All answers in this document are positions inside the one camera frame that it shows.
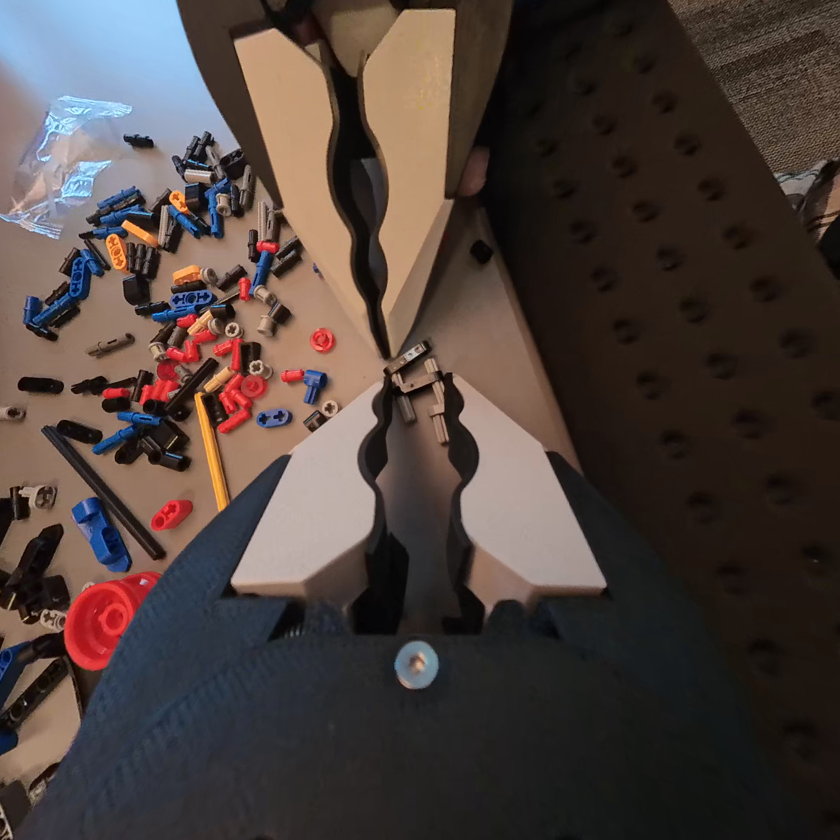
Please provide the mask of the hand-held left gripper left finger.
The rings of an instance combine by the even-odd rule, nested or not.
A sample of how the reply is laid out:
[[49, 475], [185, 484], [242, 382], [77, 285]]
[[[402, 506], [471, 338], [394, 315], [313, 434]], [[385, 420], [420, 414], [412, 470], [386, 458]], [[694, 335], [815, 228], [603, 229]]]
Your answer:
[[392, 417], [392, 384], [373, 384], [290, 452], [230, 581], [237, 594], [327, 604], [360, 634], [397, 631], [409, 559], [377, 484]]

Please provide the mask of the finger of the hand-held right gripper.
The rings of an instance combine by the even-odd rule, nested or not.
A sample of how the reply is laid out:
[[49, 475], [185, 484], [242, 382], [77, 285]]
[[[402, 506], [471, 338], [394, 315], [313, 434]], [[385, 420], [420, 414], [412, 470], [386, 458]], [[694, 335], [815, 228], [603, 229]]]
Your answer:
[[234, 48], [282, 209], [353, 325], [387, 360], [380, 241], [388, 198], [364, 116], [366, 60], [394, 2], [260, 2]]
[[360, 71], [361, 107], [385, 183], [375, 230], [385, 261], [384, 353], [411, 332], [453, 209], [446, 196], [456, 12], [409, 8]]

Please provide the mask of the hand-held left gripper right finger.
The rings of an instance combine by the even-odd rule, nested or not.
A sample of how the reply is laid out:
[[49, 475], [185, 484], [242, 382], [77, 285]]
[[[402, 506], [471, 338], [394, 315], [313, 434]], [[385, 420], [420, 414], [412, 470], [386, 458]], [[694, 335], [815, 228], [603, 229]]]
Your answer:
[[444, 376], [449, 507], [447, 566], [458, 629], [479, 633], [504, 602], [599, 596], [606, 578], [555, 470], [562, 458], [459, 374]]

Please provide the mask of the grey pin assembly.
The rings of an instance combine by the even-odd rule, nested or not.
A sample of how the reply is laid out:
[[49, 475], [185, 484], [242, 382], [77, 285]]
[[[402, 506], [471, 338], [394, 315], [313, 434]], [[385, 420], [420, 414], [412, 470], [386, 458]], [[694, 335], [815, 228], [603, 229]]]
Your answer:
[[449, 443], [448, 427], [445, 421], [445, 384], [444, 375], [441, 372], [437, 360], [433, 356], [423, 360], [423, 373], [407, 380], [403, 370], [412, 362], [419, 361], [419, 357], [413, 357], [407, 362], [394, 362], [383, 369], [394, 389], [395, 402], [398, 412], [405, 425], [414, 424], [417, 415], [413, 408], [412, 396], [426, 389], [431, 389], [435, 396], [435, 403], [427, 410], [428, 416], [432, 419], [437, 442], [444, 446]]

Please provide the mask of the dark thin beam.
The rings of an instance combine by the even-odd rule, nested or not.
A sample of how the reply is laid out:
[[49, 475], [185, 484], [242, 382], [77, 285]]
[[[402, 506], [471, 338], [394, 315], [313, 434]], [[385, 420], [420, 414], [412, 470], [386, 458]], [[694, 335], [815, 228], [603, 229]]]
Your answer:
[[390, 361], [383, 369], [383, 374], [387, 377], [391, 377], [400, 373], [409, 365], [421, 360], [431, 349], [432, 345], [428, 340], [416, 343], [404, 353]]

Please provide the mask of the person's right hand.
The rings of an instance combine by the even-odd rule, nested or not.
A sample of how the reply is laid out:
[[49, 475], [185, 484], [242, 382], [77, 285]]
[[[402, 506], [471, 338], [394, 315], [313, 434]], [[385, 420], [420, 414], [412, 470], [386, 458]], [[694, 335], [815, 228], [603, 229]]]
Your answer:
[[477, 145], [471, 149], [457, 186], [457, 197], [472, 197], [481, 192], [487, 183], [489, 161], [490, 150], [488, 147]]

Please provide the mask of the yellow axle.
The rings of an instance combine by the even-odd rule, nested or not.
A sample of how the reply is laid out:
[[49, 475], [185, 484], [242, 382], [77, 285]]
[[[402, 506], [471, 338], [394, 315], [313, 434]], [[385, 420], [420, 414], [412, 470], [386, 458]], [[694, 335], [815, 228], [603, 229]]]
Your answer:
[[219, 452], [214, 427], [211, 424], [207, 408], [205, 406], [205, 395], [202, 392], [195, 394], [194, 404], [198, 419], [207, 468], [211, 478], [213, 493], [217, 511], [224, 511], [230, 502], [228, 483], [224, 473], [224, 466]]

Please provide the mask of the blue angle connector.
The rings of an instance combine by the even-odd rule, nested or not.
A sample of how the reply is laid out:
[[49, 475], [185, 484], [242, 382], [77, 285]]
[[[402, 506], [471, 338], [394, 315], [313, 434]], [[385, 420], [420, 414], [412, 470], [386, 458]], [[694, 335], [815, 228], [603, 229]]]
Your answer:
[[306, 386], [303, 402], [314, 405], [318, 400], [321, 391], [328, 383], [328, 375], [315, 370], [284, 370], [280, 373], [280, 379], [285, 383], [301, 382]]

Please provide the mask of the pile of small building pieces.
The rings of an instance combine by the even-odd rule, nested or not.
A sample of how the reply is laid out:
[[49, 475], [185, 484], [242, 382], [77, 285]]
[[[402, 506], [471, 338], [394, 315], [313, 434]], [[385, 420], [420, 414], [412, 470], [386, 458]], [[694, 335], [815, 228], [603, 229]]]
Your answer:
[[75, 394], [100, 397], [102, 410], [122, 422], [91, 452], [114, 451], [120, 464], [146, 455], [155, 466], [184, 471], [191, 460], [180, 423], [195, 412], [195, 394], [204, 393], [216, 436], [256, 420], [255, 402], [268, 390], [272, 370], [259, 354], [261, 345], [244, 335], [235, 307], [248, 300], [266, 307], [261, 335], [270, 337], [286, 324], [291, 313], [266, 282], [299, 262], [301, 246], [297, 238], [277, 243], [277, 215], [261, 203], [259, 228], [248, 231], [249, 265], [223, 275], [209, 266], [183, 267], [172, 275], [170, 297], [152, 300], [150, 282], [162, 256], [176, 254], [184, 233], [222, 239], [225, 219], [248, 212], [255, 191], [242, 151], [219, 155], [210, 132], [193, 137], [184, 155], [172, 160], [182, 187], [164, 190], [151, 205], [135, 185], [100, 201], [87, 218], [91, 229], [80, 236], [85, 248], [71, 250], [59, 270], [63, 281], [46, 299], [27, 295], [23, 323], [39, 338], [57, 341], [58, 329], [89, 298], [91, 279], [114, 271], [134, 313], [156, 324], [149, 342], [156, 368], [124, 381], [99, 376], [71, 386]]

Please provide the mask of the blue curved panel piece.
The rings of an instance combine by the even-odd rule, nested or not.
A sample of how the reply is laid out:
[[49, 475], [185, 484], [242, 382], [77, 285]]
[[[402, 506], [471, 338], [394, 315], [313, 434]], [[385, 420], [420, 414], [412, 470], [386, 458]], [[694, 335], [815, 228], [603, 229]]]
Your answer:
[[115, 574], [130, 571], [130, 553], [99, 498], [79, 501], [71, 509], [71, 516], [88, 541], [97, 562]]

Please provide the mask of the black dimpled panel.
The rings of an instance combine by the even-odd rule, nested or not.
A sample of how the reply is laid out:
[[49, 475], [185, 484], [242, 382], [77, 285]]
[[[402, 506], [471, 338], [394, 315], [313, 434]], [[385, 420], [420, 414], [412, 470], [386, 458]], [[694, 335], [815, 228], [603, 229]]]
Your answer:
[[486, 207], [584, 473], [838, 838], [838, 284], [667, 2], [518, 2]]

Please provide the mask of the long black axle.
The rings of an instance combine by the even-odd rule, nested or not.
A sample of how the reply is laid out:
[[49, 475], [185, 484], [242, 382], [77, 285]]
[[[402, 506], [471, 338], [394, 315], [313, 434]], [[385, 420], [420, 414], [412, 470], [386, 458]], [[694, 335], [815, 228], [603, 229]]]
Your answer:
[[162, 561], [167, 554], [163, 546], [153, 537], [123, 500], [112, 490], [75, 446], [51, 425], [42, 426], [42, 435], [51, 443], [61, 457], [92, 490], [104, 507], [123, 525], [129, 535], [139, 544], [153, 561]]

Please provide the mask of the red wheel hub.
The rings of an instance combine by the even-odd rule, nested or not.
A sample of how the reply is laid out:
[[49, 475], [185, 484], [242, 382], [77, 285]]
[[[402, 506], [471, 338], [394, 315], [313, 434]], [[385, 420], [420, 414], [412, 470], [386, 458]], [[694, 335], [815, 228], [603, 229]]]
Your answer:
[[105, 669], [111, 656], [162, 574], [130, 574], [93, 584], [79, 594], [66, 615], [64, 639], [72, 662], [87, 671]]

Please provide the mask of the clear empty plastic bag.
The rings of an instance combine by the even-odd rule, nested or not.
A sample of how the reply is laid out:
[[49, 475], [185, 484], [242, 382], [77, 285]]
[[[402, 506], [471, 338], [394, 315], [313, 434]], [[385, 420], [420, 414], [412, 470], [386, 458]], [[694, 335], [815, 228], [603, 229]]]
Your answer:
[[61, 96], [21, 155], [3, 221], [58, 239], [73, 212], [92, 198], [95, 181], [123, 157], [122, 101]]

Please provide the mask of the pile of large black beams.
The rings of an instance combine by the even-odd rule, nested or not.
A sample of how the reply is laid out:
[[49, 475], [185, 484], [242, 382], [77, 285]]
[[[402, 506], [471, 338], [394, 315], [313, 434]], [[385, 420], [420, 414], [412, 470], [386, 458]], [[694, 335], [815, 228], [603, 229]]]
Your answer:
[[[67, 583], [62, 575], [46, 574], [63, 535], [59, 524], [43, 528], [27, 543], [16, 568], [2, 571], [2, 612], [17, 612], [24, 624], [48, 631], [22, 643], [2, 645], [2, 755], [18, 746], [21, 727], [65, 679], [71, 680], [77, 711], [83, 712], [77, 672], [63, 640], [70, 605]], [[48, 661], [44, 670], [10, 701], [25, 669], [42, 660]]]

